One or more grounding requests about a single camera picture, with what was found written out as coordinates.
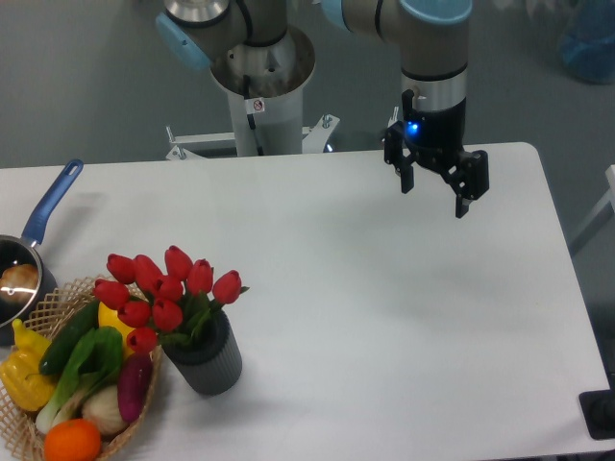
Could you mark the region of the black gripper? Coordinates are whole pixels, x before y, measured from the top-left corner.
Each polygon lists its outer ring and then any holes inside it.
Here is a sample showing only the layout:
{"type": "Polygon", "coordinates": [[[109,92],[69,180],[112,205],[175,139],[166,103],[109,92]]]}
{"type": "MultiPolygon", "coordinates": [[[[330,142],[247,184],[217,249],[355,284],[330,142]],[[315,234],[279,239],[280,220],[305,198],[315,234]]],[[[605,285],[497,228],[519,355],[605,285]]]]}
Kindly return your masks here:
{"type": "Polygon", "coordinates": [[[464,151],[464,101],[452,108],[425,111],[416,109],[414,100],[412,89],[403,92],[403,119],[385,132],[384,162],[394,167],[403,194],[414,187],[414,164],[440,175],[455,193],[455,217],[460,219],[489,189],[488,154],[464,151]]]}

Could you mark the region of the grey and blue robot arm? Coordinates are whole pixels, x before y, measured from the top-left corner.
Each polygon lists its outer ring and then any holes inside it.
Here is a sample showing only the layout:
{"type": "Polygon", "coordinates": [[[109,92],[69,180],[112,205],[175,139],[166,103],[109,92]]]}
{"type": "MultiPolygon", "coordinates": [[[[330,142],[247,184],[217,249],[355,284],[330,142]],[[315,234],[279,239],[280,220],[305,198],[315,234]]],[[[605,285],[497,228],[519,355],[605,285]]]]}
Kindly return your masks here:
{"type": "MultiPolygon", "coordinates": [[[[374,36],[400,52],[403,117],[384,134],[384,160],[401,189],[413,169],[438,174],[462,217],[489,187],[488,157],[463,146],[469,1],[325,1],[340,29],[374,36]]],[[[315,67],[308,36],[287,19],[284,1],[168,1],[156,26],[185,65],[205,69],[228,97],[237,153],[297,154],[303,90],[315,67]]]]}

